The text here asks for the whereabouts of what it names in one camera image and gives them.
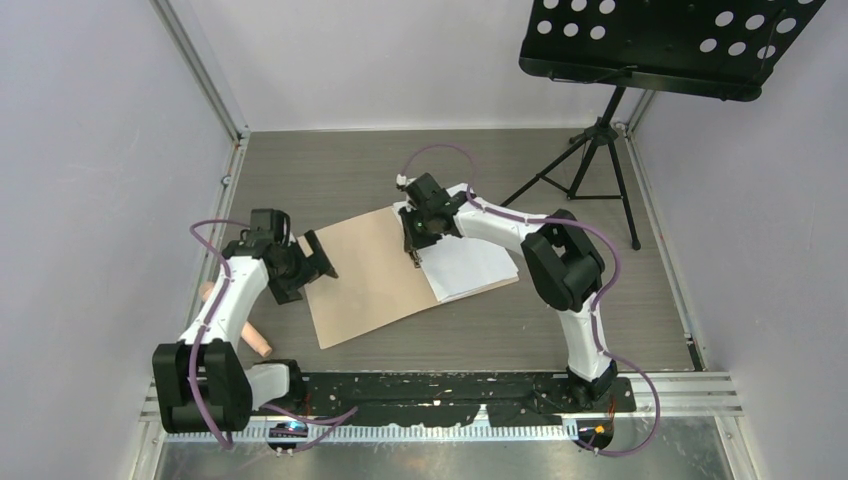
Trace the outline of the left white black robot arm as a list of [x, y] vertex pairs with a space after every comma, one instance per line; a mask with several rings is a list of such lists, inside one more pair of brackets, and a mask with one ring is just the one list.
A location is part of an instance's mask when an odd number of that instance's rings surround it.
[[265, 291], [279, 305], [298, 301], [303, 287], [338, 274], [317, 233], [297, 237], [277, 209], [252, 210], [237, 239], [210, 251], [220, 265], [210, 297], [177, 341], [156, 347], [152, 367], [164, 430], [226, 442], [263, 405], [293, 414], [307, 398], [294, 360], [242, 366], [237, 348], [254, 303]]

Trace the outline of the brown cardboard folder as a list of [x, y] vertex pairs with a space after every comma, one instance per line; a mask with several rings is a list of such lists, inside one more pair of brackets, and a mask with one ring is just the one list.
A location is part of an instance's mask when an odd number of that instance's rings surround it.
[[442, 305], [404, 253], [395, 207], [335, 223], [316, 234], [339, 276], [323, 276], [305, 288], [320, 348]]

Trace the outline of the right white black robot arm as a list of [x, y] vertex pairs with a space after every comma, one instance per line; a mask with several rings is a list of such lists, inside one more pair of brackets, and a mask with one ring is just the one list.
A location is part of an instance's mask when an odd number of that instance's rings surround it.
[[589, 411], [605, 403], [618, 368], [606, 351], [597, 311], [605, 263], [591, 229], [567, 210], [540, 215], [503, 209], [469, 186], [451, 194], [428, 173], [398, 175], [396, 187], [406, 196], [398, 214], [404, 250], [414, 264], [450, 237], [486, 241], [523, 258], [537, 295], [561, 321], [572, 400]]

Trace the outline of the white paper sheets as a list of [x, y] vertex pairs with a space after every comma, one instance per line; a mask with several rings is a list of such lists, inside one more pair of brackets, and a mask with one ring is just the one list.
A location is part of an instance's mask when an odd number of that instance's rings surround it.
[[509, 251], [491, 242], [446, 235], [418, 251], [422, 273], [439, 304], [516, 283], [519, 269]]

